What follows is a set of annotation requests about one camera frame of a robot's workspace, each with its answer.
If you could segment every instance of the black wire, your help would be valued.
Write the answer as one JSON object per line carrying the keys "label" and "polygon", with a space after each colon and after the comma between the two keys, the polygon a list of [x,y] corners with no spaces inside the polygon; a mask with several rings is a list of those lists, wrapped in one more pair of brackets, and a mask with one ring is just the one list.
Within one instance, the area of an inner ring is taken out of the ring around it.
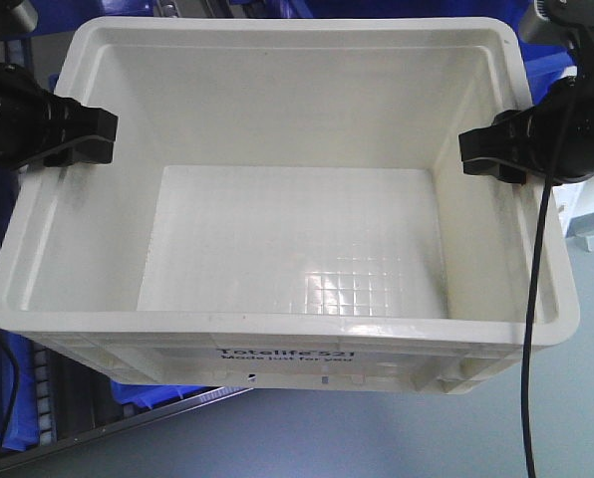
{"label": "black wire", "polygon": [[9,423],[11,422],[11,416],[14,412],[14,405],[16,404],[16,397],[18,396],[18,388],[20,386],[20,367],[18,366],[18,361],[16,360],[16,356],[11,352],[7,342],[2,338],[0,335],[0,348],[9,359],[11,366],[13,368],[13,384],[11,387],[11,394],[9,395],[9,403],[7,404],[7,411],[5,412],[5,416],[3,417],[2,426],[0,428],[0,452],[2,451],[2,445],[5,441],[5,435],[7,434],[7,429],[9,428]]}
{"label": "black wire", "polygon": [[565,135],[571,124],[572,114],[578,99],[579,84],[572,87],[572,95],[561,123],[560,131],[554,150],[550,157],[543,185],[543,195],[540,199],[538,208],[538,222],[536,224],[536,237],[534,238],[534,253],[532,255],[531,276],[529,279],[529,295],[527,298],[527,313],[525,314],[525,337],[523,339],[523,358],[521,363],[520,377],[520,412],[523,428],[523,448],[525,450],[525,465],[527,467],[527,476],[536,478],[536,469],[534,466],[534,454],[532,451],[532,436],[529,425],[529,365],[532,352],[532,335],[534,330],[534,315],[536,311],[536,296],[538,292],[538,275],[540,272],[540,260],[543,249],[543,236],[545,233],[545,219],[547,217],[547,207],[549,205],[549,196],[554,185],[554,174],[556,166],[563,147]]}

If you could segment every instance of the gray floor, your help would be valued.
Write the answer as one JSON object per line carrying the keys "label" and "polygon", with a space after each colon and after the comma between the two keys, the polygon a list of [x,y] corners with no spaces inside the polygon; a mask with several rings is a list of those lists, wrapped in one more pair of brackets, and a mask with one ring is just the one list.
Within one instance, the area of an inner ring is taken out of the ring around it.
{"label": "gray floor", "polygon": [[[570,243],[572,340],[534,359],[539,477],[594,477],[594,253]],[[519,369],[462,396],[256,390],[3,477],[524,476]]]}

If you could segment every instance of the metal rack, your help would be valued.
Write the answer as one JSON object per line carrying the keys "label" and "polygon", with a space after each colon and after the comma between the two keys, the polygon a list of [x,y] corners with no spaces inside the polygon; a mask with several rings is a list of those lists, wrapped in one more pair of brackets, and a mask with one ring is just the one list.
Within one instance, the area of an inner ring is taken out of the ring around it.
{"label": "metal rack", "polygon": [[153,409],[119,405],[113,400],[106,376],[38,345],[34,345],[33,354],[40,442],[24,452],[3,454],[0,470],[16,468],[249,390],[207,387]]}

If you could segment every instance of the white plastic crate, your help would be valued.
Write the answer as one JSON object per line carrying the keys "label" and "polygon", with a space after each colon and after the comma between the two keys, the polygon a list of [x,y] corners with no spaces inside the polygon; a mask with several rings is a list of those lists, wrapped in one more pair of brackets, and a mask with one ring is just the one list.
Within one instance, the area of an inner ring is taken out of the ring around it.
{"label": "white plastic crate", "polygon": [[[57,93],[111,165],[28,173],[0,327],[132,383],[464,392],[519,360],[540,186],[461,172],[529,106],[486,19],[100,19]],[[578,305],[552,203],[534,344]]]}

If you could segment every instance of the blue plastic bin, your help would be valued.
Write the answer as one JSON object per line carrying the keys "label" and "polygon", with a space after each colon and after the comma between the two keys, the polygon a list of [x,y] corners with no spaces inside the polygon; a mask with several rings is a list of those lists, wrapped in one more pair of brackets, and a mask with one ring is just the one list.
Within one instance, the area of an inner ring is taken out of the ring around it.
{"label": "blue plastic bin", "polygon": [[203,388],[200,385],[124,385],[111,380],[111,393],[117,403],[133,403],[140,408],[153,408],[163,401],[182,398]]}
{"label": "blue plastic bin", "polygon": [[[274,18],[427,18],[489,17],[518,31],[532,0],[268,0]],[[562,47],[520,42],[535,102],[547,93],[572,61]]]}
{"label": "blue plastic bin", "polygon": [[36,29],[19,38],[76,30],[96,17],[151,17],[154,0],[31,0],[38,12]]}
{"label": "blue plastic bin", "polygon": [[[31,343],[15,334],[4,331],[1,334],[20,365],[20,387],[3,446],[6,450],[23,451],[29,445],[38,443],[40,434]],[[0,349],[0,428],[9,403],[12,385],[13,367]]]}

